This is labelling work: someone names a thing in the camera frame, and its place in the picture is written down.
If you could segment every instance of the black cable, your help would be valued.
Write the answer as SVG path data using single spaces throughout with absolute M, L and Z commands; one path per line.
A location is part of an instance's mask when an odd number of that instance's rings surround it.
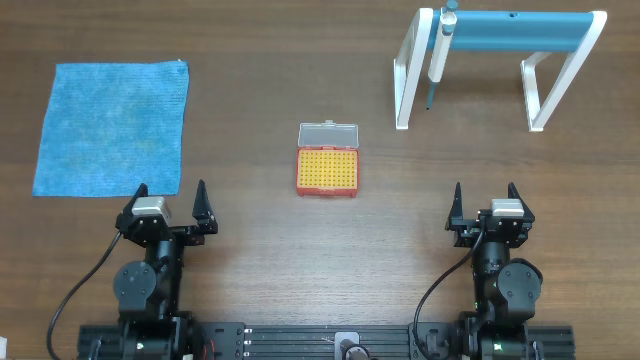
M 435 359 L 431 357 L 431 355 L 429 355 L 428 349 L 426 349 L 426 347 L 424 346 L 425 345 L 424 341 L 420 340 L 420 337 L 418 336 L 418 319 L 420 318 L 420 311 L 422 310 L 422 306 L 424 305 L 425 301 L 427 301 L 427 298 L 429 297 L 429 295 L 431 295 L 433 290 L 435 290 L 436 287 L 440 285 L 440 283 L 444 279 L 446 279 L 447 276 L 449 276 L 452 272 L 456 271 L 460 266 L 466 263 L 467 260 L 469 260 L 473 256 L 473 254 L 476 252 L 476 250 L 480 246 L 480 243 L 482 242 L 482 240 L 484 240 L 484 230 L 485 228 L 483 224 L 482 229 L 480 230 L 480 235 L 478 236 L 478 240 L 476 240 L 476 243 L 473 244 L 473 246 L 471 247 L 471 250 L 469 250 L 467 255 L 465 255 L 462 258 L 462 260 L 458 261 L 457 264 L 450 267 L 449 270 L 445 271 L 444 274 L 440 275 L 438 280 L 436 280 L 429 287 L 429 290 L 427 290 L 427 292 L 424 293 L 424 295 L 422 296 L 422 299 L 420 299 L 420 302 L 418 303 L 418 307 L 416 308 L 416 313 L 413 316 L 413 340 L 416 343 L 418 350 L 420 350 L 420 353 L 422 354 L 422 356 L 424 356 L 424 358 L 427 360 L 435 360 Z
M 118 243 L 118 240 L 120 240 L 119 231 L 116 234 L 116 236 L 113 238 L 113 241 L 111 242 L 111 245 L 109 245 L 109 247 L 107 248 L 107 251 L 105 251 L 104 255 L 102 255 L 102 258 L 100 258 L 100 261 L 98 261 L 96 266 L 94 266 L 93 269 L 91 269 L 91 271 L 89 271 L 87 275 L 85 275 L 82 278 L 82 280 L 80 280 L 80 282 L 78 282 L 76 286 L 74 286 L 73 289 L 69 291 L 67 296 L 65 296 L 64 300 L 62 300 L 62 303 L 60 303 L 60 306 L 58 306 L 58 310 L 56 310 L 56 313 L 53 315 L 53 318 L 51 319 L 51 323 L 49 324 L 49 330 L 47 330 L 47 350 L 49 351 L 49 356 L 51 356 L 52 359 L 60 360 L 58 355 L 56 355 L 56 352 L 53 350 L 53 345 L 51 344 L 51 337 L 53 335 L 53 328 L 55 328 L 56 326 L 56 321 L 58 321 L 58 317 L 60 316 L 60 313 L 62 313 L 62 309 L 64 309 L 64 306 L 67 305 L 67 302 L 69 301 L 69 299 L 71 299 L 73 294 L 75 294 L 76 291 L 78 291 L 80 286 L 82 286 L 85 282 L 87 282 L 87 280 L 89 280 L 93 276 L 93 274 L 95 274 L 96 271 L 98 271 L 100 266 L 104 264 L 105 260 L 107 260 L 107 258 L 111 254 L 111 251 Z

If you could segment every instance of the white bracket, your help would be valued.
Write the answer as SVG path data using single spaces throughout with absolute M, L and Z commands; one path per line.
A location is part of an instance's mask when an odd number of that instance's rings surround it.
M 529 131 L 540 132 L 543 130 L 553 110 L 555 110 L 560 99 L 562 99 L 562 95 L 567 91 L 571 81 L 573 81 L 573 78 L 578 73 L 578 70 L 580 70 L 591 49 L 593 49 L 596 40 L 598 40 L 604 24 L 607 22 L 607 13 L 604 11 L 593 11 L 592 14 L 593 22 L 589 30 L 587 30 L 587 33 L 582 38 L 578 49 L 567 56 L 567 60 L 565 60 L 564 65 L 562 65 L 562 70 L 560 70 L 560 75 L 558 75 L 542 107 L 540 107 L 540 98 L 538 96 L 535 67 L 540 61 L 549 56 L 550 53 L 537 52 L 520 63 Z
M 398 57 L 393 60 L 396 130 L 409 128 L 409 115 L 416 95 L 418 80 L 420 80 L 422 62 L 427 52 L 432 21 L 433 9 L 419 9 L 411 21 Z

